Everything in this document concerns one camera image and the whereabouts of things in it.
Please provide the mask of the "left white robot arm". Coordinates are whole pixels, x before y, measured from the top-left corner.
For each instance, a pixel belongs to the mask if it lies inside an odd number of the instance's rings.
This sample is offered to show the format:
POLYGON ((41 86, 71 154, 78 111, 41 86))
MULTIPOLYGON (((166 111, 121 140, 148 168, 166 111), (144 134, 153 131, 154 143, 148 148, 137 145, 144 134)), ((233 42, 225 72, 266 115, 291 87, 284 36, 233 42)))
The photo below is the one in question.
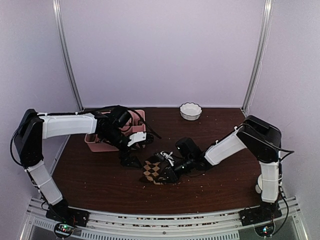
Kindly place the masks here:
POLYGON ((10 139, 9 150, 16 150, 19 157, 13 157, 12 160, 23 167, 47 202, 49 211, 61 222, 71 220, 72 211, 45 167, 42 143, 45 139, 79 134, 94 134, 116 147, 121 165, 134 168, 140 168, 141 163, 136 156, 131 155, 131 150, 151 144, 154 138, 161 138, 140 113, 122 105, 80 112, 40 113, 33 108, 26 110, 10 139), (122 128, 132 120, 132 113, 139 117, 148 131, 124 134, 122 128))

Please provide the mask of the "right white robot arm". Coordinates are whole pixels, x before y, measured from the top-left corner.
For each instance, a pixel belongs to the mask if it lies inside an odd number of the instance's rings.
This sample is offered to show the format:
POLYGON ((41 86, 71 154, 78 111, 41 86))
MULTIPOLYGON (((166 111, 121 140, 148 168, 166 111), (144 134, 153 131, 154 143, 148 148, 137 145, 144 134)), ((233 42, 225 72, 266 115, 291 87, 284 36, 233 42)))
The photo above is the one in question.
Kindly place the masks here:
POLYGON ((242 150, 248 150, 258 161, 260 175, 256 190, 261 196, 261 204, 256 210, 259 220, 268 220, 277 210, 279 187, 282 182, 282 161, 294 150, 282 147, 282 133, 266 121, 249 115, 244 121, 220 140, 216 140, 202 151, 190 137, 175 143, 181 158, 170 153, 161 153, 160 159, 168 165, 156 178, 160 183, 175 183, 181 175, 197 169, 207 171, 242 150))

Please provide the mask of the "brown argyle patterned sock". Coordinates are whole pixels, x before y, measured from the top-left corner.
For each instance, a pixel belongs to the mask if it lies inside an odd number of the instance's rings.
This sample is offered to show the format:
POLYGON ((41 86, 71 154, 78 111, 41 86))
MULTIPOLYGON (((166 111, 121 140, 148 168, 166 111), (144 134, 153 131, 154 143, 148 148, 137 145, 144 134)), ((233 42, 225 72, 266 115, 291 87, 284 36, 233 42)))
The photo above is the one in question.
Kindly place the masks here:
POLYGON ((159 153, 152 155, 143 162, 139 181, 144 184, 166 185, 166 177, 162 172, 168 166, 169 163, 159 153))

